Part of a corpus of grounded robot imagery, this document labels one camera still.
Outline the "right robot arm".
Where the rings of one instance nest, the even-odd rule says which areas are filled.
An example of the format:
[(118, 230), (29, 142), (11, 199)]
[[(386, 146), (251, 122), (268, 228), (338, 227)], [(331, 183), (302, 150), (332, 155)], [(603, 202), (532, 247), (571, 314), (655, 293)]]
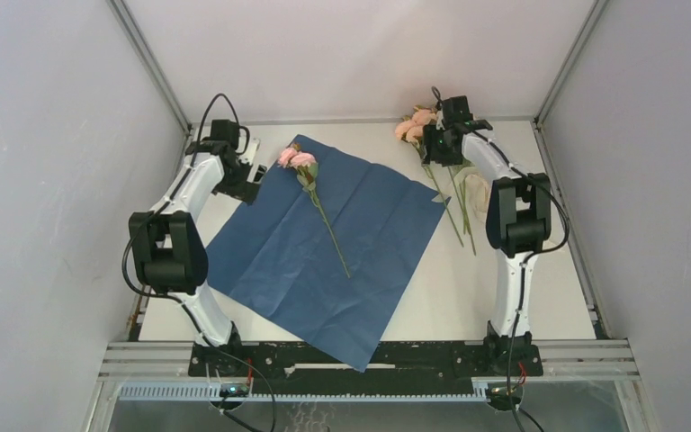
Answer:
[(494, 139), (487, 121), (463, 121), (423, 128), (426, 160), (450, 166), (470, 162), (489, 182), (485, 231), (497, 253), (495, 309), (487, 323), (484, 362), (494, 374), (508, 374), (532, 345), (528, 305), (537, 256), (552, 234), (550, 179), (527, 174)]

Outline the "blue wrapping paper sheet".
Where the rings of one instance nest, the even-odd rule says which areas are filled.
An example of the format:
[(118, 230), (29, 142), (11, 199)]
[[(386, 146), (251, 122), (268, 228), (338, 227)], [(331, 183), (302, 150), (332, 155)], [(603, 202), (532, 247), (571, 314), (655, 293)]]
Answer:
[(435, 192), (309, 137), (318, 194), (350, 269), (290, 169), (271, 167), (207, 246), (210, 288), (348, 363), (379, 344), (444, 214)]

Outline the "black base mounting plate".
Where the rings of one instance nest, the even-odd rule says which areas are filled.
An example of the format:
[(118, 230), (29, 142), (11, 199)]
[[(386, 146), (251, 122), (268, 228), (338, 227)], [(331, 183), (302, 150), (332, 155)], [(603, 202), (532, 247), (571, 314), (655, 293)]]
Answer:
[[(511, 374), (512, 361), (505, 360), (504, 356), (498, 358), (491, 357), (484, 343), (481, 342), (481, 344), (488, 358), (504, 361), (505, 363), (504, 379), (493, 380), (494, 382), (500, 382), (504, 385), (515, 387), (527, 380), (524, 375), (517, 378), (513, 377)], [(354, 371), (351, 373), (319, 371), (307, 372), (298, 378), (291, 379), (280, 377), (269, 378), (258, 368), (252, 364), (248, 364), (247, 372), (242, 374), (240, 372), (240, 366), (243, 363), (242, 359), (238, 358), (234, 362), (231, 362), (229, 359), (236, 354), (243, 345), (245, 344), (213, 348), (195, 344), (195, 347), (209, 349), (215, 356), (213, 358), (204, 358), (202, 367), (198, 368), (191, 377), (207, 378), (213, 383), (238, 383), (244, 385), (253, 395), (274, 395), (278, 397), (456, 396), (471, 394), (473, 392), (473, 383), (477, 380), (464, 377), (453, 378), (451, 376), (437, 378), (430, 373), (412, 370), (402, 372), (369, 372), (366, 366), (378, 345), (372, 353), (366, 356), (357, 357), (351, 363), (348, 363), (344, 358), (335, 357), (335, 359), (351, 365), (354, 368)], [(515, 356), (515, 358), (521, 360), (525, 357), (535, 355), (537, 352), (536, 347), (531, 346), (526, 352)]]

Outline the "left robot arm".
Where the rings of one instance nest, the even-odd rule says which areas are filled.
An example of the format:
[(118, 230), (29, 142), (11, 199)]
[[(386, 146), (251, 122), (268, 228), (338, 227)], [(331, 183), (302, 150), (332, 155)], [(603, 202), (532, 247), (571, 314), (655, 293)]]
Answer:
[(209, 258), (196, 221), (213, 194), (255, 200), (265, 174), (254, 162), (259, 147), (258, 138), (247, 139), (240, 151), (226, 140), (193, 142), (164, 196), (148, 211), (131, 214), (121, 262), (134, 266), (139, 283), (151, 289), (149, 298), (173, 302), (186, 314), (195, 343), (213, 347), (211, 364), (225, 375), (243, 368), (246, 353), (230, 342), (236, 326), (207, 284)]

